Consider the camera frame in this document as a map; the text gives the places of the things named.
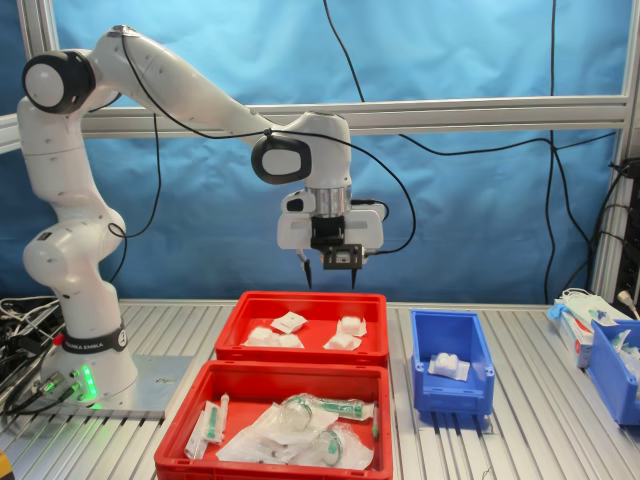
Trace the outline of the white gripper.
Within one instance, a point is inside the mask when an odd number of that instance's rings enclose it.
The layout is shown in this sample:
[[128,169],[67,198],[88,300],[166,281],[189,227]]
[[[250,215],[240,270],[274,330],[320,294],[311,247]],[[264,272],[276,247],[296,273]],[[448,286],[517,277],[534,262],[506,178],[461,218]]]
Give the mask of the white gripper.
[[[365,249],[380,249],[384,243],[383,207],[351,209],[344,215],[347,244],[360,244]],[[311,248],[312,221],[309,213],[283,213],[277,224],[277,244],[281,249],[297,250],[296,256],[312,289],[310,259],[303,249]],[[358,269],[351,270],[351,288],[355,290]]]

